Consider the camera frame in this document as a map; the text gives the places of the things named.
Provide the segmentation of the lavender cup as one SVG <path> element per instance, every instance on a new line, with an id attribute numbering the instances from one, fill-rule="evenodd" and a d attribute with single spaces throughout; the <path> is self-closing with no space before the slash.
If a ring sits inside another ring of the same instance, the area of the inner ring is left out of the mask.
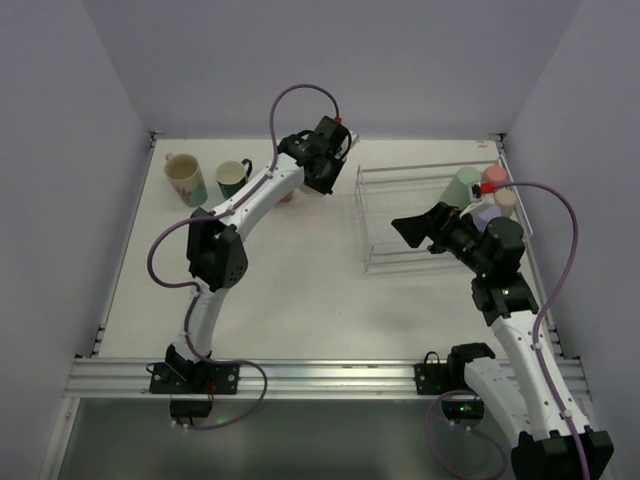
<path id="1" fill-rule="evenodd" d="M 502 211 L 500 207 L 495 204 L 483 204 L 471 213 L 473 224 L 480 233 L 486 230 L 488 224 L 493 219 L 501 216 Z"/>

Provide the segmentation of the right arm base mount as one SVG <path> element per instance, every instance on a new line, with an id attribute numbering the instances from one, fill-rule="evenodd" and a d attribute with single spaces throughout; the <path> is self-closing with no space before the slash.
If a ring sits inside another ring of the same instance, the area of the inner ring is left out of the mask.
<path id="1" fill-rule="evenodd" d="M 467 389 L 464 369 L 477 358 L 495 359 L 494 351 L 485 343 L 468 343 L 451 348 L 445 361 L 439 354 L 428 351 L 421 362 L 413 365 L 418 395 L 441 395 L 453 390 Z"/>

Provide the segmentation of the cream and mint floral mug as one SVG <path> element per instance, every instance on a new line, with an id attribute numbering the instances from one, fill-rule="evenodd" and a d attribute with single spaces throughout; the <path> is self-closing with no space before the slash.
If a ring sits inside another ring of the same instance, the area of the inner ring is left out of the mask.
<path id="1" fill-rule="evenodd" d="M 193 155 L 166 154 L 164 173 L 186 206 L 196 208 L 207 201 L 208 193 L 200 164 Z"/>

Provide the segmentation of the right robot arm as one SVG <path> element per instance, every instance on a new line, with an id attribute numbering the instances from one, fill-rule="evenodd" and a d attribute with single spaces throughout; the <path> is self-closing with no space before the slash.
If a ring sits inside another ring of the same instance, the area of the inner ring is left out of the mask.
<path id="1" fill-rule="evenodd" d="M 478 394 L 502 428 L 516 478 L 600 478 L 614 447 L 577 405 L 543 332 L 542 310 L 520 271 L 522 226 L 498 216 L 478 228 L 471 215 L 444 202 L 391 225 L 409 247 L 430 239 L 430 253 L 448 252 L 475 275 L 473 302 L 515 379 L 502 376 L 493 351 L 482 343 L 452 347 L 447 366 L 452 379 Z"/>

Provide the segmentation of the dark green mug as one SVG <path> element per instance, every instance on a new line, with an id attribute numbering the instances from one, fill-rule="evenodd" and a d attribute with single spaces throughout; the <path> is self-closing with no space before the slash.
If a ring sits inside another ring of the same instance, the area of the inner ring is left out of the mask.
<path id="1" fill-rule="evenodd" d="M 253 170 L 250 159 L 228 161 L 218 166 L 215 179 L 225 199 L 229 199 L 241 190 L 249 180 Z"/>

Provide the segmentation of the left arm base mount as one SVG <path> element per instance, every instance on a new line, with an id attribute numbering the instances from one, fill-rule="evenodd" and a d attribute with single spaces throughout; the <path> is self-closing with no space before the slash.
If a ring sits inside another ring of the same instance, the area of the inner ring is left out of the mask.
<path id="1" fill-rule="evenodd" d="M 234 395 L 240 373 L 238 362 L 191 361 L 169 346 L 161 362 L 147 365 L 149 391 L 169 395 Z"/>

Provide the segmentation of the pink mug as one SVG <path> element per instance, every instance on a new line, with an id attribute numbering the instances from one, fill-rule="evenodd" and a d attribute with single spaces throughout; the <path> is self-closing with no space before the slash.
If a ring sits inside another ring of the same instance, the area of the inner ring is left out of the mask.
<path id="1" fill-rule="evenodd" d="M 322 198 L 324 196 L 323 193 L 320 193 L 320 192 L 316 191 L 315 189 L 313 189 L 313 188 L 311 188 L 311 187 L 309 187 L 307 185 L 301 185 L 298 188 L 298 190 L 299 190 L 300 193 L 302 193 L 304 195 L 307 195 L 307 196 L 310 196 L 310 197 Z"/>

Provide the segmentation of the orange mug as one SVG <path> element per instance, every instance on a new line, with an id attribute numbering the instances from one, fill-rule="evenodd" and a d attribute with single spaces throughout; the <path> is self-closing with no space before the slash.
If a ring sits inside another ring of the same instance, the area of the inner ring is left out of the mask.
<path id="1" fill-rule="evenodd" d="M 288 192 L 285 196 L 280 199 L 280 203 L 287 203 L 293 199 L 294 190 Z"/>

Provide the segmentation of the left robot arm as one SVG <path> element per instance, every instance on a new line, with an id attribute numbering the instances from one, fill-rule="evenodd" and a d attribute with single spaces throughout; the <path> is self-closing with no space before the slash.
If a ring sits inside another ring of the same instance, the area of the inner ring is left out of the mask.
<path id="1" fill-rule="evenodd" d="M 325 116 L 315 129 L 285 137 L 277 146 L 275 163 L 228 200 L 211 212 L 198 209 L 192 214 L 187 260 L 195 285 L 181 331 L 165 355 L 165 363 L 183 381 L 195 380 L 211 355 L 222 303 L 248 270 L 244 242 L 250 232 L 300 187 L 330 194 L 351 143 L 341 119 Z"/>

